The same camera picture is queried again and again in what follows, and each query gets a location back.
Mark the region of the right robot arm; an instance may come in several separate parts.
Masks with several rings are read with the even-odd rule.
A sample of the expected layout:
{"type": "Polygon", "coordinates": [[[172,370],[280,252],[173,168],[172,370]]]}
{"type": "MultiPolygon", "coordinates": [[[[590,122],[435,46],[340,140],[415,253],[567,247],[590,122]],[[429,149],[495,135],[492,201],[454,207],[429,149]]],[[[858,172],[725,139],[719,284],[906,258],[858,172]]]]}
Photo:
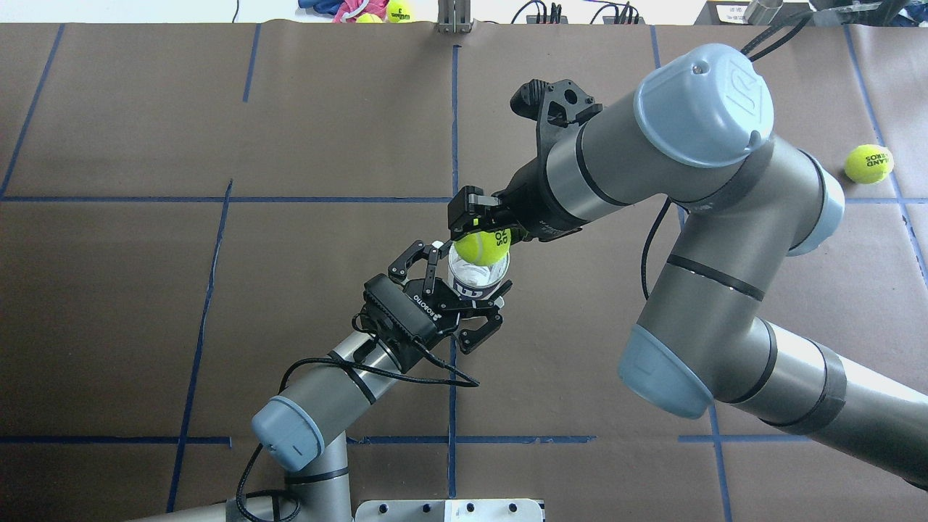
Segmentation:
{"type": "Polygon", "coordinates": [[[845,195],[773,133],[749,57],[703,44],[607,107],[571,80],[530,80],[510,108],[536,122],[536,157],[494,194],[461,188],[454,239],[553,241],[666,195],[689,214],[624,348],[624,384],[682,418],[728,403],[926,488],[925,394],[757,315],[783,260],[836,231],[845,195]]]}

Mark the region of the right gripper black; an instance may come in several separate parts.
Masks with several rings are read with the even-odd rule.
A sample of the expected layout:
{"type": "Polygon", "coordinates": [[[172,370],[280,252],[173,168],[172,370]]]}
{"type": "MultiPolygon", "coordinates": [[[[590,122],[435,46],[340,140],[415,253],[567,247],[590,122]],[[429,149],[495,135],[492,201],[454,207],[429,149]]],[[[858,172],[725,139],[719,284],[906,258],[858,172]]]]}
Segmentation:
{"type": "Polygon", "coordinates": [[[482,188],[465,186],[447,205],[450,240],[476,233],[480,240],[517,240],[520,227],[527,241],[557,240],[580,231],[583,219],[574,217],[556,201],[540,159],[521,167],[503,191],[494,196],[482,188]]]}

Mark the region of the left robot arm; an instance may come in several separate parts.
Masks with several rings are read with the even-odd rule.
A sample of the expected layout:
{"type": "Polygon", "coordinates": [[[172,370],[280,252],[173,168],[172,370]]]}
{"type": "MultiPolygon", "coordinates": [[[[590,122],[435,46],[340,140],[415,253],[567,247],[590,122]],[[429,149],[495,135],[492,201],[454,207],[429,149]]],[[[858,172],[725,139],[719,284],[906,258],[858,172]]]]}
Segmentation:
{"type": "Polygon", "coordinates": [[[454,242],[414,241],[365,282],[352,333],[324,357],[298,360],[253,416],[258,446],[232,498],[159,521],[351,521],[346,430],[395,384],[475,387],[434,354],[453,338],[471,353],[500,329],[508,254],[494,264],[454,242]]]}

